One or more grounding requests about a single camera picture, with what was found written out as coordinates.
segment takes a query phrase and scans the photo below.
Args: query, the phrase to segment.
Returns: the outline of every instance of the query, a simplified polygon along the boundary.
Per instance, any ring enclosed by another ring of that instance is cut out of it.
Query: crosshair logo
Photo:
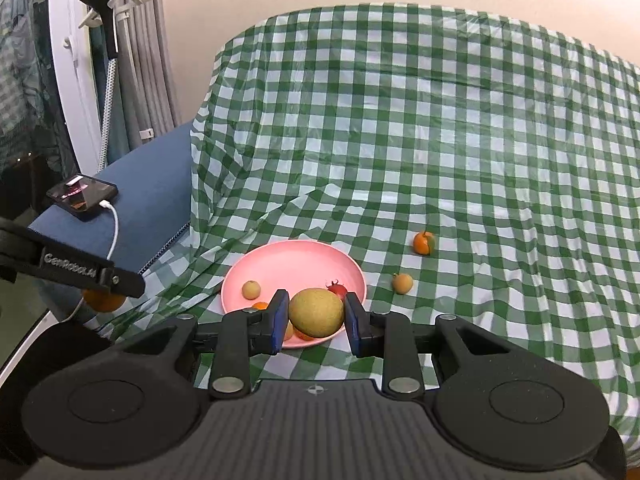
[[[314,384],[313,386],[309,386],[306,390],[315,397],[324,393],[324,388],[320,386],[320,384]]]

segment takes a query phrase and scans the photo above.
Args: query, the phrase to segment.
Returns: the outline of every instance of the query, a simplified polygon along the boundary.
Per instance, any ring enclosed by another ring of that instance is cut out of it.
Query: phone screen
[[[113,196],[116,188],[111,184],[78,175],[67,182],[61,182],[49,190],[49,196],[64,202],[78,212],[88,211],[100,200]]]

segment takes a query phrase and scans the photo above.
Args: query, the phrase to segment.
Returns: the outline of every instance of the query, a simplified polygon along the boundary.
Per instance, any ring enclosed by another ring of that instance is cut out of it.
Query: metal screw
[[[420,389],[420,383],[412,377],[396,377],[389,381],[389,388],[397,394],[412,394]]]
[[[237,377],[219,377],[211,386],[221,394],[234,394],[244,388],[244,383]]]

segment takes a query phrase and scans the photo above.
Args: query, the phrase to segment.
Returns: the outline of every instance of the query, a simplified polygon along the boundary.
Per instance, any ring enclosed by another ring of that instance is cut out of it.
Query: white charging cable
[[[111,260],[111,255],[113,254],[113,250],[116,248],[116,243],[118,241],[118,233],[120,231],[120,221],[118,220],[118,212],[116,211],[116,208],[114,208],[114,206],[111,205],[111,202],[108,202],[107,200],[100,200],[100,206],[110,210],[111,213],[113,214],[113,225],[114,225],[113,240],[111,241],[111,247],[109,247],[109,252],[107,253],[107,260]],[[83,303],[84,303],[84,298],[80,298],[80,301],[78,301],[78,304],[76,305],[74,311],[71,314],[69,314],[69,316],[65,317],[65,319],[60,321],[60,323],[65,323],[73,319],[74,316],[78,313],[78,310],[80,310],[80,308],[82,307]]]

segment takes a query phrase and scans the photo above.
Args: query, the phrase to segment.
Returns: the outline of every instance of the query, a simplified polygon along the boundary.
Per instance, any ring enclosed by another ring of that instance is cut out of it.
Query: checkered tablecloth
[[[137,309],[94,323],[116,337],[188,308],[219,319],[210,291],[240,256],[320,240],[360,264],[366,308],[456,313],[595,381],[637,465],[639,98],[636,67],[500,16],[361,5],[270,18],[216,57],[191,133],[191,231]],[[434,256],[412,251],[424,228]],[[406,296],[390,290],[398,271],[416,283]],[[344,334],[252,358],[254,379],[381,371]],[[424,380],[436,385],[428,359]]]

